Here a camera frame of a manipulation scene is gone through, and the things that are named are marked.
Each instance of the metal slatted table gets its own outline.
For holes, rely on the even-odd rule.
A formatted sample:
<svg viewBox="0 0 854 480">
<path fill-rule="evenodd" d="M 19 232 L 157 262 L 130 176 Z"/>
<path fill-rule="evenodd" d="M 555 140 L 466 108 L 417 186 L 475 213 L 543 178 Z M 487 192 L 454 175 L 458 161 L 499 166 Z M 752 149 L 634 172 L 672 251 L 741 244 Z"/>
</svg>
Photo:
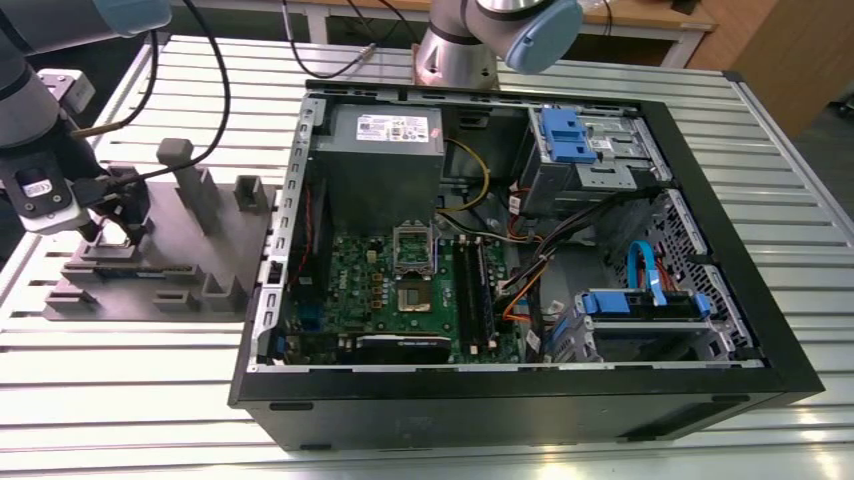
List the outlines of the metal slatted table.
<svg viewBox="0 0 854 480">
<path fill-rule="evenodd" d="M 235 115 L 206 165 L 223 182 L 259 174 L 282 183 L 306 76 L 283 43 L 223 40 L 222 47 Z M 302 49 L 321 71 L 358 50 Z M 163 137 L 206 146 L 221 115 L 206 40 L 173 37 L 163 52 L 149 109 L 95 141 L 104 163 L 142 171 L 157 168 Z M 149 57 L 146 47 L 103 122 L 138 104 Z M 349 78 L 405 83 L 410 65 L 407 51 L 385 50 Z M 286 453 L 226 406 L 242 325 L 48 322 L 43 300 L 78 239 L 27 235 L 0 276 L 0 476 L 854 477 L 854 229 L 749 89 L 716 72 L 586 63 L 529 77 L 503 71 L 501 81 L 506 90 L 669 104 L 828 392 L 676 442 Z"/>
</svg>

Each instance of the black cable on table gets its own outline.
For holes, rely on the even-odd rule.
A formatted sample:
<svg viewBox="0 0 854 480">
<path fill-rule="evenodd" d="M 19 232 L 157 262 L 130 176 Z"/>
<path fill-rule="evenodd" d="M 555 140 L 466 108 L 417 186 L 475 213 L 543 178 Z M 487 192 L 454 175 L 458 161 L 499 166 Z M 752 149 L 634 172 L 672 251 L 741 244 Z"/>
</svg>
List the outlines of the black cable on table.
<svg viewBox="0 0 854 480">
<path fill-rule="evenodd" d="M 137 108 L 134 108 L 134 111 L 123 120 L 112 122 L 107 125 L 100 125 L 98 127 L 75 130 L 71 133 L 71 136 L 74 138 L 90 138 L 123 129 L 131 123 L 134 123 L 137 117 L 139 117 L 146 110 L 149 101 L 151 100 L 151 96 L 155 93 L 155 83 L 158 82 L 158 70 L 161 67 L 161 46 L 158 45 L 158 30 L 150 31 L 149 35 L 151 38 L 151 72 L 149 72 L 149 86 L 146 87 L 146 92 L 143 93 L 143 98 L 139 101 L 139 105 L 137 105 Z"/>
<path fill-rule="evenodd" d="M 391 12 L 398 16 L 398 18 L 403 22 L 403 25 L 406 26 L 406 29 L 410 32 L 410 37 L 413 38 L 413 43 L 419 43 L 421 42 L 421 38 L 418 37 L 418 34 L 415 33 L 415 29 L 413 28 L 413 24 L 410 23 L 410 21 L 406 19 L 406 17 L 401 13 L 401 10 L 398 10 L 398 8 L 391 3 L 389 3 L 387 0 L 378 0 L 378 1 L 379 1 L 379 3 L 386 5 L 386 8 L 389 8 L 389 10 L 391 10 Z"/>
<path fill-rule="evenodd" d="M 214 135 L 214 140 L 211 141 L 209 148 L 198 157 L 195 157 L 189 162 L 181 163 L 178 165 L 173 165 L 171 167 L 163 168 L 154 172 L 150 172 L 142 175 L 134 175 L 131 177 L 118 180 L 112 184 L 114 189 L 124 185 L 130 185 L 131 183 L 149 180 L 150 178 L 159 177 L 161 175 L 166 175 L 167 173 L 174 173 L 179 170 L 183 170 L 199 164 L 199 162 L 202 162 L 206 158 L 211 156 L 211 154 L 219 147 L 219 144 L 223 140 L 223 135 L 226 134 L 226 129 L 229 128 L 229 119 L 231 117 L 231 81 L 229 79 L 229 69 L 226 68 L 226 59 L 223 58 L 223 52 L 219 49 L 217 36 L 214 35 L 211 26 L 205 20 L 205 16 L 202 15 L 202 12 L 197 8 L 197 5 L 193 3 L 193 0 L 182 0 L 182 1 L 185 2 L 187 9 L 190 10 L 190 14 L 195 18 L 197 23 L 199 24 L 199 27 L 202 28 L 202 31 L 205 32 L 205 35 L 209 38 L 209 42 L 211 43 L 211 48 L 214 49 L 214 57 L 217 58 L 217 65 L 219 67 L 219 73 L 221 73 L 222 82 L 223 82 L 223 115 L 221 118 L 219 127 L 217 128 L 217 134 Z"/>
<path fill-rule="evenodd" d="M 353 59 L 353 61 L 347 65 L 345 65 L 337 72 L 334 72 L 334 73 L 318 73 L 318 72 L 314 72 L 309 68 L 306 63 L 303 62 L 303 59 L 299 56 L 299 50 L 297 49 L 297 42 L 294 41 L 294 34 L 293 34 L 293 31 L 291 31 L 291 20 L 289 18 L 290 14 L 289 14 L 289 1 L 287 0 L 282 0 L 282 15 L 285 17 L 285 36 L 286 36 L 286 40 L 287 40 L 289 44 L 291 45 L 291 52 L 294 53 L 294 60 L 297 60 L 297 64 L 299 65 L 299 68 L 303 70 L 303 72 L 306 72 L 306 75 L 309 75 L 309 76 L 311 76 L 314 78 L 318 78 L 321 80 L 330 80 L 330 79 L 338 77 L 339 75 L 342 75 L 358 63 L 361 63 L 370 56 L 371 53 L 374 53 L 374 49 L 377 48 L 377 43 L 371 43 L 371 45 L 369 45 L 369 47 L 359 53 L 359 55 L 357 55 L 357 57 Z"/>
</svg>

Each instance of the green circuit board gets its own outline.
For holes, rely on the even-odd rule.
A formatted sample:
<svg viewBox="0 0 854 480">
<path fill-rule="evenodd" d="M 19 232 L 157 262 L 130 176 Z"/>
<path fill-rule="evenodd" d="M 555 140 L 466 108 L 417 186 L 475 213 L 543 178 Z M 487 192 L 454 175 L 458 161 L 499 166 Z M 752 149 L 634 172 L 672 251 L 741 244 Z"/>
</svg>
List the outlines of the green circuit board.
<svg viewBox="0 0 854 480">
<path fill-rule="evenodd" d="M 431 334 L 451 339 L 451 363 L 517 363 L 518 327 L 511 333 L 498 335 L 497 346 L 489 351 L 473 354 L 461 348 L 454 284 L 455 240 L 441 239 L 434 245 L 435 275 L 409 274 L 401 278 L 394 274 L 393 241 L 391 235 L 365 237 L 342 234 L 335 237 L 322 331 L 337 334 Z M 402 243 L 401 253 L 406 261 L 421 261 L 423 251 L 423 246 Z M 485 255 L 490 282 L 495 285 L 507 277 L 502 245 L 486 243 Z"/>
</svg>

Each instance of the gray robot arm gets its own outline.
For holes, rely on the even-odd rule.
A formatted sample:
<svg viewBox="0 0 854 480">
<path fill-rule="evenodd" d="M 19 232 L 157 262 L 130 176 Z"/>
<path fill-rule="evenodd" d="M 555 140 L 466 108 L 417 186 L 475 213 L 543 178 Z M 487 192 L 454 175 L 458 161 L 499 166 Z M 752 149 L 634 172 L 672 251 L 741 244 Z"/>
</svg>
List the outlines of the gray robot arm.
<svg viewBox="0 0 854 480">
<path fill-rule="evenodd" d="M 577 0 L 442 0 L 417 58 L 426 85 L 493 88 L 498 55 L 519 73 L 539 73 L 576 41 L 584 10 Z"/>
<path fill-rule="evenodd" d="M 169 0 L 0 0 L 0 180 L 32 232 L 91 236 L 71 184 L 107 172 L 26 57 L 132 37 L 171 18 Z"/>
</svg>

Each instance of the motherboard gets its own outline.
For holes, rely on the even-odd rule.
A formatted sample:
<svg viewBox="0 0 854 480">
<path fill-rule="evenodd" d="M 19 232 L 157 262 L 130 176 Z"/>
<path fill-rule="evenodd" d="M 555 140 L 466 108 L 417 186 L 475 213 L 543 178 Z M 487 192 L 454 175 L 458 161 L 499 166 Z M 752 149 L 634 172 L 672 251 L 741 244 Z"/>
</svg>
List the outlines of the motherboard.
<svg viewBox="0 0 854 480">
<path fill-rule="evenodd" d="M 507 277 L 503 248 L 481 237 L 434 239 L 417 226 L 393 235 L 339 233 L 326 300 L 298 306 L 290 360 L 363 363 L 354 355 L 375 342 L 369 355 L 382 358 L 371 363 L 518 363 L 519 328 L 497 328 L 493 312 L 491 292 Z"/>
</svg>

